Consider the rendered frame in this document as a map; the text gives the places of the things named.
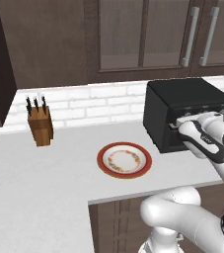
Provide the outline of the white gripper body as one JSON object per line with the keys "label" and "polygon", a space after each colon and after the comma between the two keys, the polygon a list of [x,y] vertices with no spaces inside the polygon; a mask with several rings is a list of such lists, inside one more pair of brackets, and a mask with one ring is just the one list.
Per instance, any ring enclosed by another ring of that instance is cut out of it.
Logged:
{"label": "white gripper body", "polygon": [[217,112],[206,112],[197,115],[191,115],[186,117],[177,118],[176,126],[179,127],[181,124],[187,121],[197,121],[202,127],[208,127],[212,122],[223,122],[224,116]]}

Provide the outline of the black toaster oven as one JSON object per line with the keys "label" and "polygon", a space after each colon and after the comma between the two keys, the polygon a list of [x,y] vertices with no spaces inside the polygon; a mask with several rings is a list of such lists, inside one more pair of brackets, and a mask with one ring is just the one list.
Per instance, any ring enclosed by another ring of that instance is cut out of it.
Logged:
{"label": "black toaster oven", "polygon": [[202,78],[149,81],[143,125],[161,153],[187,150],[176,120],[205,112],[224,116],[224,92]]}

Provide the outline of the red rimmed white plate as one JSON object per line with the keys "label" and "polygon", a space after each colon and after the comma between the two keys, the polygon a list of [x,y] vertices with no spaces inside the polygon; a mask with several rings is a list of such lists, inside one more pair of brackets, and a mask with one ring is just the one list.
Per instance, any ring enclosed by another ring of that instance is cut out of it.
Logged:
{"label": "red rimmed white plate", "polygon": [[146,174],[152,166],[150,153],[132,142],[113,142],[97,155],[101,170],[118,179],[135,179]]}

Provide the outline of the dark wood base cabinet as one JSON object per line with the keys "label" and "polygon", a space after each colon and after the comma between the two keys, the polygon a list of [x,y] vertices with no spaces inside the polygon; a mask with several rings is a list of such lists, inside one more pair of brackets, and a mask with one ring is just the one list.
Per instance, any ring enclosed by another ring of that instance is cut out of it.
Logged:
{"label": "dark wood base cabinet", "polygon": [[[198,187],[201,206],[221,217],[224,184]],[[147,196],[89,205],[95,253],[138,253],[151,232],[140,217],[140,204]]]}

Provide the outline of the wooden knife block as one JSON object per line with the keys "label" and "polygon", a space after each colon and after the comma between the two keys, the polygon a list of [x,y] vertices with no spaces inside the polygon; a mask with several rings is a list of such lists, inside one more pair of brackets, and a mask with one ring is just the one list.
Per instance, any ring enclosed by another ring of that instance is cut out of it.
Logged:
{"label": "wooden knife block", "polygon": [[49,106],[45,108],[32,107],[28,115],[28,123],[37,146],[49,146],[53,139],[53,125]]}

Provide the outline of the plain dark wood cupboard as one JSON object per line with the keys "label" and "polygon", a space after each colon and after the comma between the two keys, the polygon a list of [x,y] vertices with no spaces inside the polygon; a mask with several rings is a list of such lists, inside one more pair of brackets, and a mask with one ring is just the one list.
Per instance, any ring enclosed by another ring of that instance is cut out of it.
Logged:
{"label": "plain dark wood cupboard", "polygon": [[83,0],[0,0],[17,87],[87,82]]}

